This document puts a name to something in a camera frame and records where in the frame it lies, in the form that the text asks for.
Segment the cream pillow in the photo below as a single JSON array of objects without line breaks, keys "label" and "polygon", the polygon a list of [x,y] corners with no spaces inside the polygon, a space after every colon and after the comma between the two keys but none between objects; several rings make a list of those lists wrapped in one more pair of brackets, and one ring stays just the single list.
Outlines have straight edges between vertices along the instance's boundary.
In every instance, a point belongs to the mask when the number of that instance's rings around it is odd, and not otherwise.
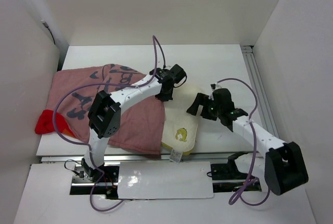
[{"label": "cream pillow", "polygon": [[203,89],[193,84],[184,84],[173,90],[173,99],[164,103],[165,122],[161,145],[171,151],[169,160],[180,163],[183,155],[195,147],[199,115],[187,113],[198,93]]}]

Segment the red patterned pillowcase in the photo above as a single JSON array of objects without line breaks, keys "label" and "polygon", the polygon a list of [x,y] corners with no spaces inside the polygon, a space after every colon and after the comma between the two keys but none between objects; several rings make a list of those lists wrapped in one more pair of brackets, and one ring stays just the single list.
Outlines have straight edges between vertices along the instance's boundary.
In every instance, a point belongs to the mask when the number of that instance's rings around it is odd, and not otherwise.
[{"label": "red patterned pillowcase", "polygon": [[144,77],[144,74],[119,64],[55,73],[46,108],[37,120],[35,133],[54,133],[53,121],[56,121],[60,133],[87,143],[90,131],[88,113],[92,110],[93,117],[107,117],[112,127],[120,128],[110,137],[109,145],[159,155],[165,121],[164,104],[151,96],[128,110],[122,110],[119,100],[106,97]]}]

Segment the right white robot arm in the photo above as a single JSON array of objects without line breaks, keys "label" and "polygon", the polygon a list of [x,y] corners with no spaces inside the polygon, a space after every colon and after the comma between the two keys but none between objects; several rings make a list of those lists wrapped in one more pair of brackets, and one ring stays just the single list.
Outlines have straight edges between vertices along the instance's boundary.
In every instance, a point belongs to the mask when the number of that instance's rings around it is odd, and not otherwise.
[{"label": "right white robot arm", "polygon": [[201,117],[217,119],[231,132],[240,135],[264,158],[264,179],[275,195],[282,195],[309,181],[300,146],[287,143],[250,120],[249,114],[236,108],[228,89],[215,89],[211,95],[198,93],[187,113],[195,116],[202,106]]}]

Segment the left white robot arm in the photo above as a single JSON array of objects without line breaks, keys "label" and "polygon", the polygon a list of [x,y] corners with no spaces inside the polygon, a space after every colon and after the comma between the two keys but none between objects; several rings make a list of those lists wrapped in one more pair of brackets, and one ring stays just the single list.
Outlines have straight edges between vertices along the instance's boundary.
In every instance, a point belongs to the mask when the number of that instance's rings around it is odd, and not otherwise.
[{"label": "left white robot arm", "polygon": [[96,94],[88,112],[88,151],[81,161],[89,181],[96,182],[104,175],[104,154],[110,137],[120,129],[122,114],[151,96],[162,102],[171,100],[175,85],[186,79],[186,72],[176,64],[171,69],[152,70],[141,80],[118,91]]}]

